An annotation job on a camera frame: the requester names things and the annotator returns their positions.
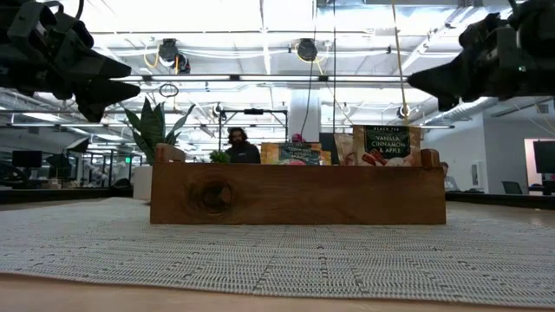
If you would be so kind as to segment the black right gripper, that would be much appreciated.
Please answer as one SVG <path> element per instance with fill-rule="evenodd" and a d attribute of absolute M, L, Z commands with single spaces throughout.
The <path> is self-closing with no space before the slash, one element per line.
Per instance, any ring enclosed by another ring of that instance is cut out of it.
<path fill-rule="evenodd" d="M 459 36 L 451 62 L 413 73 L 407 83 L 438 97 L 449 111 L 459 98 L 555 95 L 555 0 L 507 0 L 511 13 L 490 13 Z"/>

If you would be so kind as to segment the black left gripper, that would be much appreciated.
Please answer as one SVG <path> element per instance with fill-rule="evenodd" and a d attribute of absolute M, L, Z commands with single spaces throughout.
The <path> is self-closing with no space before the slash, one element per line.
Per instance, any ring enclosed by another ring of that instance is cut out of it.
<path fill-rule="evenodd" d="M 82 9 L 83 0 L 73 16 L 60 0 L 0 0 L 0 87 L 75 98 L 86 120 L 100 123 L 107 107 L 134 98 L 140 87 L 94 81 L 127 77 L 131 68 L 93 50 Z"/>

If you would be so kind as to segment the beige tea packet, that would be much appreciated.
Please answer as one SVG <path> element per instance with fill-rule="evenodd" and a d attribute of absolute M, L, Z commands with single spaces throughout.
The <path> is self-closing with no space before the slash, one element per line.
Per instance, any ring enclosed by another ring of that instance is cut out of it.
<path fill-rule="evenodd" d="M 357 166 L 421 166 L 421 129 L 359 125 L 353 129 Z"/>
<path fill-rule="evenodd" d="M 353 166 L 356 161 L 353 136 L 347 133 L 335 133 L 334 139 L 340 166 Z"/>

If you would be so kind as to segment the orange tea packet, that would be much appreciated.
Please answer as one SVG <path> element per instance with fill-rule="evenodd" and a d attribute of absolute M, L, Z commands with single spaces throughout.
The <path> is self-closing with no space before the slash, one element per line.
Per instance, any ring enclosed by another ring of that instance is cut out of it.
<path fill-rule="evenodd" d="M 262 143 L 261 163 L 284 166 L 330 166 L 331 152 L 320 143 Z"/>

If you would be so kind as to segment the wooden three-compartment tray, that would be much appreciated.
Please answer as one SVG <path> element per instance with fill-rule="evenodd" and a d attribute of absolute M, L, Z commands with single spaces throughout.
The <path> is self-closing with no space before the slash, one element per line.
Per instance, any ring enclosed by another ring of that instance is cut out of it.
<path fill-rule="evenodd" d="M 187 163 L 159 144 L 153 224 L 445 224 L 443 171 L 429 166 Z"/>

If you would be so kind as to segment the snake plant in white pot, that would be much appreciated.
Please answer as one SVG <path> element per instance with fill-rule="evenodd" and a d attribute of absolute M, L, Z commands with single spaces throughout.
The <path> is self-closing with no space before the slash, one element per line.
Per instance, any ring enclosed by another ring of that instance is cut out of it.
<path fill-rule="evenodd" d="M 125 108 L 127 117 L 125 124 L 130 129 L 134 143 L 144 153 L 146 164 L 134 169 L 133 188 L 134 199 L 149 201 L 152 189 L 152 172 L 155 162 L 156 147 L 159 144 L 175 146 L 180 135 L 180 129 L 196 107 L 192 104 L 183 116 L 181 116 L 167 132 L 164 103 L 161 102 L 152 107 L 148 98 L 145 99 L 140 116 Z"/>

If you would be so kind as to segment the ceiling strip light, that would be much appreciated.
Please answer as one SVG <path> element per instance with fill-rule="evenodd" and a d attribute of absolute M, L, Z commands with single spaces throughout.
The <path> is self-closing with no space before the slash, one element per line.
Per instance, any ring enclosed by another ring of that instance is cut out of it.
<path fill-rule="evenodd" d="M 193 82 L 193 81 L 247 81 L 247 82 L 355 82 L 390 83 L 405 81 L 393 75 L 130 75 L 117 78 L 124 82 Z"/>

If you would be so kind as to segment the grey woven mat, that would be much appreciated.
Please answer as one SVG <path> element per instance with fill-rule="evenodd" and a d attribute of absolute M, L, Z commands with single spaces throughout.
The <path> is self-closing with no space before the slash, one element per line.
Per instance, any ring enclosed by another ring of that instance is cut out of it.
<path fill-rule="evenodd" d="M 555 228 L 451 213 L 444 225 L 156 225 L 139 201 L 0 211 L 0 273 L 315 298 L 555 309 Z"/>

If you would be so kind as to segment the silver ventilation duct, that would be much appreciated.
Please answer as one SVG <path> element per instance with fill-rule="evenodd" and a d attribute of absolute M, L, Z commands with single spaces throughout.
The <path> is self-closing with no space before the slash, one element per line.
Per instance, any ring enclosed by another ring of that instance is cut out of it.
<path fill-rule="evenodd" d="M 423 128 L 454 128 L 459 121 L 472 120 L 475 115 L 484 112 L 498 112 L 507 110 L 517 104 L 524 104 L 526 97 L 517 97 L 507 101 L 499 101 L 497 98 L 480 98 L 470 103 L 461 103 L 444 113 L 439 113 L 434 117 L 427 117 L 420 123 Z"/>

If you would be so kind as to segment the black aluminium table frame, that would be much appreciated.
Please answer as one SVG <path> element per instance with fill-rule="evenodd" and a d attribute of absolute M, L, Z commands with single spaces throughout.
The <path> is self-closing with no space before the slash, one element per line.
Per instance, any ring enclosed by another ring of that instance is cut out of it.
<path fill-rule="evenodd" d="M 131 198 L 132 196 L 132 189 L 111 188 L 0 190 L 0 205 L 112 197 Z M 555 211 L 555 196 L 447 192 L 446 201 Z"/>

